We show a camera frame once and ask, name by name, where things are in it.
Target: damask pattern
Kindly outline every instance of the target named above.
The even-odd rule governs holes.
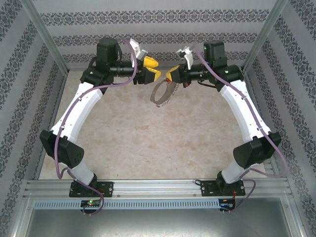
[[[306,28],[316,40],[316,7],[311,0],[290,0]]]
[[[245,60],[248,52],[230,51],[225,52],[228,60]],[[63,58],[66,63],[87,63],[91,58],[95,57],[94,53],[82,53],[82,54],[63,54]],[[158,62],[161,61],[181,61],[175,52],[151,52],[148,56],[153,57]],[[123,60],[130,60],[130,53],[123,53]],[[196,54],[193,55],[194,60],[198,60]]]
[[[11,27],[16,16],[20,12],[22,4],[19,0],[7,0],[0,10],[0,42]]]
[[[58,71],[59,71],[59,68],[57,64],[54,63],[50,71],[49,77],[47,79],[45,88],[43,90],[37,111],[34,116],[33,123],[31,125],[31,129],[29,131],[27,140],[25,142],[25,146],[23,148],[23,152],[21,153],[21,157],[19,159],[19,163],[16,167],[14,178],[12,179],[12,184],[10,185],[9,192],[7,194],[7,199],[4,201],[4,208],[1,210],[0,236],[5,236],[10,220],[12,218],[12,214],[14,211],[14,207],[16,205],[18,194],[21,190],[22,180],[25,176],[25,172],[29,164],[29,159],[32,157],[34,144],[40,132],[41,122],[43,120],[45,109],[48,104],[54,83],[56,82],[56,76],[57,76]]]
[[[9,62],[6,65],[0,78],[0,110],[2,105],[5,103],[5,99],[13,86],[18,72],[21,69],[22,63],[25,60],[27,53],[37,35],[37,30],[33,23],[30,21],[27,25],[22,37],[20,38],[12,57],[10,57]]]
[[[308,219],[308,223],[312,228],[312,233],[316,235],[316,210],[314,204],[312,203],[313,199],[311,195],[309,195],[308,193],[309,190],[306,188],[306,181],[303,178],[303,171],[297,164],[297,159],[293,152],[292,145],[286,134],[283,121],[280,118],[279,111],[276,107],[276,103],[274,101],[273,95],[271,93],[270,87],[267,83],[266,77],[264,75],[258,58],[256,58],[252,66],[259,81],[274,126],[281,135],[281,147],[286,157],[287,164],[290,167],[290,173],[294,180],[295,187],[297,188],[297,194],[299,195],[302,207],[305,210],[305,216]]]
[[[134,39],[139,43],[204,43],[221,40],[224,43],[254,43],[257,33],[174,33],[174,34],[122,34],[122,35],[83,35],[54,36],[57,46],[96,45],[103,37],[115,38],[119,44],[123,39]]]
[[[287,81],[280,62],[268,40],[263,44],[262,50],[268,60],[273,75],[276,77],[276,82],[287,105],[293,124],[296,127],[302,145],[304,145],[304,151],[307,153],[307,158],[310,159],[313,171],[316,172],[316,142],[314,141],[311,131],[302,115],[302,111],[296,102],[290,83]]]
[[[308,96],[311,98],[314,108],[316,109],[316,76],[309,66],[309,62],[306,60],[301,48],[298,46],[295,37],[291,33],[288,25],[284,21],[283,17],[280,16],[274,25],[274,29],[278,34],[283,46],[287,52],[287,55],[292,61],[292,64],[300,76],[300,80],[308,92]]]
[[[265,22],[268,9],[224,10],[146,10],[64,12],[40,14],[47,26],[137,24],[137,23],[189,23],[189,22]]]
[[[13,113],[12,120],[10,121],[8,128],[6,129],[6,134],[3,137],[0,147],[0,178],[5,170],[5,164],[11,155],[13,145],[16,141],[17,134],[20,130],[20,126],[24,120],[27,109],[30,105],[32,96],[34,94],[36,85],[39,81],[40,75],[42,73],[43,67],[49,55],[49,50],[44,44],[39,51],[38,57],[35,61],[31,74],[24,86],[21,98],[16,106]]]

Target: robotic arm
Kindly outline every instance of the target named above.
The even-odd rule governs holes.
[[[203,64],[193,65],[192,52],[188,47],[185,47],[183,50],[178,50],[177,53],[181,58],[186,59],[186,63],[170,69],[166,73],[168,79],[175,83],[182,83],[184,88],[188,87],[193,80],[198,80],[199,82],[208,80],[214,84],[213,87],[216,88],[228,102],[240,126],[244,144],[234,149],[234,159],[232,163],[226,169],[219,172],[217,176],[217,185],[223,190],[227,185],[238,181],[240,176],[247,169],[269,159],[275,150],[259,130],[244,98],[231,87],[216,79]],[[205,43],[204,58],[217,75],[229,82],[247,97],[262,129],[268,134],[273,143],[278,146],[281,142],[281,137],[277,132],[272,133],[263,122],[249,97],[239,67],[236,65],[227,65],[224,43],[221,41]]]
[[[147,52],[140,49],[139,44],[130,40],[129,42],[137,58],[137,73],[133,80],[134,84],[149,84],[156,81],[161,75],[160,71],[154,69],[158,62],[146,56]],[[92,58],[88,68],[83,72],[80,79],[81,84],[61,119],[50,131],[43,130],[40,140],[46,153],[54,157],[54,145],[62,121],[71,105],[79,96],[97,86],[112,84],[114,77],[130,77],[134,71],[134,60],[122,61],[122,51],[116,39],[102,38],[97,45],[97,56]],[[71,174],[78,180],[93,188],[96,187],[97,177],[82,160],[84,150],[76,145],[79,131],[92,110],[93,106],[101,99],[107,88],[96,89],[80,98],[78,104],[71,110],[66,123],[62,126],[62,133],[58,143],[58,162],[68,167]]]

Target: patterned wallpaper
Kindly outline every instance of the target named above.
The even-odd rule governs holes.
[[[310,0],[289,1],[248,72],[263,118],[281,134],[308,236],[316,236],[315,13]]]
[[[42,154],[64,75],[18,0],[0,0],[0,237]]]
[[[175,51],[223,40],[231,63],[243,64],[275,0],[36,0],[70,69],[83,69],[103,36],[134,38],[161,66],[181,62]],[[128,54],[126,45],[123,53]]]

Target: marble floor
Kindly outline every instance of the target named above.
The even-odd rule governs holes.
[[[57,119],[75,95],[81,74],[69,73]],[[216,178],[243,143],[225,99],[215,89],[192,83],[179,86],[169,103],[157,108],[150,101],[154,86],[130,83],[107,90],[77,140],[86,164],[99,179]],[[264,166],[257,169],[264,171]],[[247,176],[263,177],[254,172]],[[40,179],[57,179],[48,156]]]

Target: black mounting plate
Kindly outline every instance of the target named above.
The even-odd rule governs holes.
[[[111,198],[113,193],[113,182],[97,182],[97,188],[99,192],[102,193],[103,197]],[[73,181],[70,185],[69,197],[71,198],[99,198],[96,192],[91,192],[87,190],[86,187],[78,184],[77,182]]]
[[[233,196],[233,192],[236,192],[236,196],[245,196],[245,188],[241,180],[227,184],[221,192],[216,184],[216,180],[196,180],[196,184],[200,186],[202,197],[227,197]]]

